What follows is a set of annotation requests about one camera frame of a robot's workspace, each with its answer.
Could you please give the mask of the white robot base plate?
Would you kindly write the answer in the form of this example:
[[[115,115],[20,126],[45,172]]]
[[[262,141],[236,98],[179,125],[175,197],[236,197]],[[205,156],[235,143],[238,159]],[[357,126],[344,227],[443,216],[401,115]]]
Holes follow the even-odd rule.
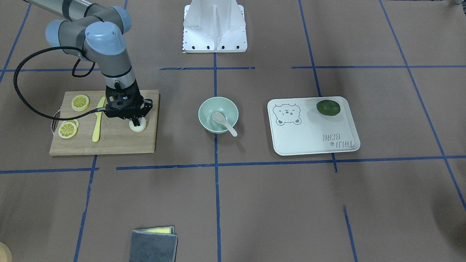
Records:
[[[185,53],[235,53],[248,49],[244,7],[236,0],[193,0],[183,11]]]

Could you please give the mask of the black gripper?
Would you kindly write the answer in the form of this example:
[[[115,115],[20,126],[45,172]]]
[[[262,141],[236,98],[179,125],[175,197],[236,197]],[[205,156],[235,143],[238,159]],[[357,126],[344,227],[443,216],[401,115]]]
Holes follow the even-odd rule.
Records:
[[[138,82],[135,80],[127,88],[106,86],[106,116],[133,120],[133,126],[140,126],[140,119],[144,117],[144,99],[140,93]]]

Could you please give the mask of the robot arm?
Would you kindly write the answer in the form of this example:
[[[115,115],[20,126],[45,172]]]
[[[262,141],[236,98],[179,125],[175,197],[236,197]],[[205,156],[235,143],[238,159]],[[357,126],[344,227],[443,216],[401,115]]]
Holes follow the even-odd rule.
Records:
[[[109,118],[131,120],[141,126],[153,107],[140,94],[124,34],[131,28],[128,12],[118,5],[104,7],[87,0],[30,0],[30,4],[63,17],[46,27],[46,39],[55,49],[79,61],[98,65],[106,83]]]

